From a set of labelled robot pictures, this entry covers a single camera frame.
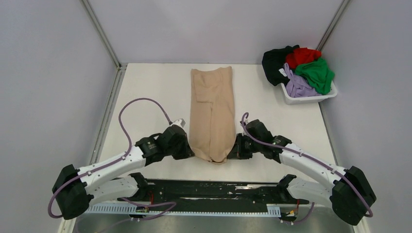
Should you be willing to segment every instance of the clothing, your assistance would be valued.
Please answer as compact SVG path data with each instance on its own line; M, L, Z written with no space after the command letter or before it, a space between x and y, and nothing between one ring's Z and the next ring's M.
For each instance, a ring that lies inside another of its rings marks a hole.
M263 70L265 71L266 78L273 85L276 86L279 83L285 85L289 82L286 75L283 75L283 64L285 63L286 56L293 52L294 49L299 48L299 45L293 47L286 46L283 49L270 50L264 53L262 59Z
M317 60L322 56L322 52L318 50L310 50L308 48L297 48L286 56L286 62L291 69L296 69L298 65L306 64Z
M189 144L195 155L223 163L236 140L232 67L191 71Z
M306 78L309 85L313 86L322 95L329 93L332 79L335 77L335 73L327 67L327 63L323 58L298 65L295 73Z
M289 69L288 63L285 63L283 68L290 79L290 82L286 85L286 92L290 97L321 96L321 94L317 93L315 88L311 87L304 78L295 75L292 70Z

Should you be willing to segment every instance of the green shirt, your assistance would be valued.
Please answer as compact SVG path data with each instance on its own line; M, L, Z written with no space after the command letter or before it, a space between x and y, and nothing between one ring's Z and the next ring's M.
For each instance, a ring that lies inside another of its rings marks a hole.
M335 73L327 67L326 61L321 57L317 61L298 65L295 73L306 78L309 85L322 95L329 93L332 79L335 77Z

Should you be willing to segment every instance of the gray floor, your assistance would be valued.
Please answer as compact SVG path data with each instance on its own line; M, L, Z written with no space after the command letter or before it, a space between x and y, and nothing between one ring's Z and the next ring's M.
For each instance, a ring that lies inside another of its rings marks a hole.
M300 217L308 208L299 209ZM84 214L78 222L79 233L99 232L128 216ZM163 216L142 222L125 222L104 233L352 233L352 226L340 220L331 209L315 208L309 219L287 226L271 217Z

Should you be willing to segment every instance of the pants leg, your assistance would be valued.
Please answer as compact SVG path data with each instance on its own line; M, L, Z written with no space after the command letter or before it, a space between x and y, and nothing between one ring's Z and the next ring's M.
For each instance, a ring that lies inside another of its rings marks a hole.
M222 163L236 140L232 67L191 71L189 144L204 160Z

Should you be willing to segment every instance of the white table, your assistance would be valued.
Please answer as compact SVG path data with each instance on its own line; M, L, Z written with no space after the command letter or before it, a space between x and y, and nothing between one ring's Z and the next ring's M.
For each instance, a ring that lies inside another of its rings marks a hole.
M233 68L237 133L242 132L238 124L241 116L249 112L249 121L259 119L272 135L283 135L306 152L334 164L317 103L286 105L282 90L266 80L261 65L224 64L128 64L100 161L125 151L128 146L118 122L119 112L127 102L140 97L152 98L165 108L172 121L185 119L185 129L189 132L190 70L206 71L227 66ZM133 143L142 137L162 133L168 127L160 109L149 101L130 105L122 120ZM219 165L196 157L175 161L168 156L133 172L137 171L148 179L278 182L286 174L295 174L311 180L296 169L268 160L259 153L249 160L228 160Z

